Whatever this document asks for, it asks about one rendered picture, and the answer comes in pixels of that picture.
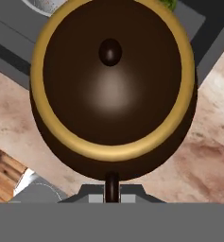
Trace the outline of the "green leafy vegetable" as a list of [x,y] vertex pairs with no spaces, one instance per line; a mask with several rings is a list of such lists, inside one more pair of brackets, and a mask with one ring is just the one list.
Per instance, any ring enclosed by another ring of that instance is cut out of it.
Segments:
[[171,11],[174,11],[178,0],[159,0],[164,6],[166,6]]

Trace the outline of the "brown teapot with yellow rim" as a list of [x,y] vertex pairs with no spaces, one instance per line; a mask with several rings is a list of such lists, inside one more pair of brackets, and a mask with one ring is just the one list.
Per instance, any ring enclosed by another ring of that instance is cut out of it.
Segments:
[[119,183],[162,165],[197,105],[194,54],[160,0],[69,0],[47,21],[30,68],[31,109],[51,151],[77,173]]

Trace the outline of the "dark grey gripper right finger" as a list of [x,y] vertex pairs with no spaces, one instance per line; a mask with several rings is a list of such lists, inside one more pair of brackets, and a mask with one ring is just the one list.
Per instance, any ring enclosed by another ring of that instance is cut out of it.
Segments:
[[163,200],[155,198],[146,193],[142,184],[122,184],[120,186],[121,203],[164,203]]

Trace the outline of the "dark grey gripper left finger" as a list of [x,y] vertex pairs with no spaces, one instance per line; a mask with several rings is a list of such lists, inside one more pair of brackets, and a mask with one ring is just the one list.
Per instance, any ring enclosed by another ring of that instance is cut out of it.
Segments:
[[63,202],[102,203],[103,196],[104,186],[102,184],[83,184],[77,194],[64,199]]

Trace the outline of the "white colander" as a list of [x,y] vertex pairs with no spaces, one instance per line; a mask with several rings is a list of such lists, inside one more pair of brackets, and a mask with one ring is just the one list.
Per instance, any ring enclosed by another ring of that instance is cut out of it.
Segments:
[[68,0],[22,0],[28,7],[43,16],[50,17]]

